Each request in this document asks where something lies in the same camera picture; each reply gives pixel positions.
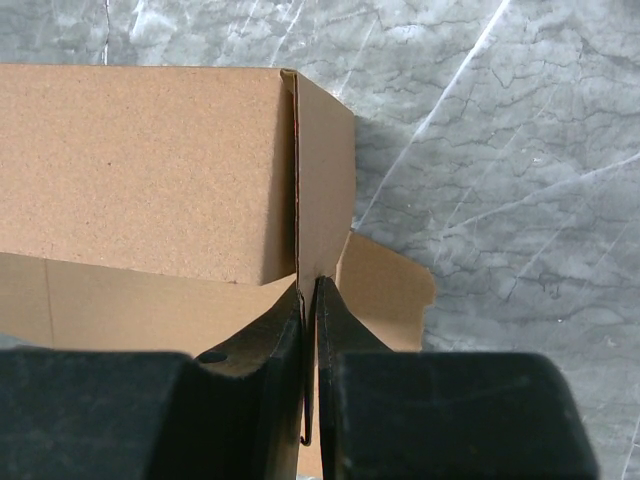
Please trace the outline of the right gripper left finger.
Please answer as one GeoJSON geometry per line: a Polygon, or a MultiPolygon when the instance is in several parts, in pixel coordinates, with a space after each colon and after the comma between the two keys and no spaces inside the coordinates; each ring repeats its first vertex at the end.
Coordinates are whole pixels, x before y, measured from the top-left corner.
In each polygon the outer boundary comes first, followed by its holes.
{"type": "Polygon", "coordinates": [[[5,479],[292,479],[304,383],[302,308],[287,290],[196,357],[1,353],[5,479]]]}

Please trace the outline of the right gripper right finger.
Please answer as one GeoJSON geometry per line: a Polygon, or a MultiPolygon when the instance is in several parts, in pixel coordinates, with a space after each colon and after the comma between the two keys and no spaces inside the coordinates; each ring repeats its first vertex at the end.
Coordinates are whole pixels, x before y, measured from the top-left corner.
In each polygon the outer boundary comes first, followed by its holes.
{"type": "Polygon", "coordinates": [[[596,479],[565,377],[522,352],[395,352],[315,287],[327,479],[596,479]]]}

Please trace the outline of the brown cardboard box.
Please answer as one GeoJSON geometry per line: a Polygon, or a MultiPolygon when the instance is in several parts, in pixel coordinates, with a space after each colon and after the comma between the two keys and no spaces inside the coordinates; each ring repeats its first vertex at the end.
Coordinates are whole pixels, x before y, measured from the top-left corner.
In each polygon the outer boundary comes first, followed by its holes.
{"type": "Polygon", "coordinates": [[[430,273],[356,233],[355,122],[274,68],[1,68],[1,327],[19,347],[196,357],[289,289],[300,444],[320,439],[314,295],[416,353],[430,273]]]}

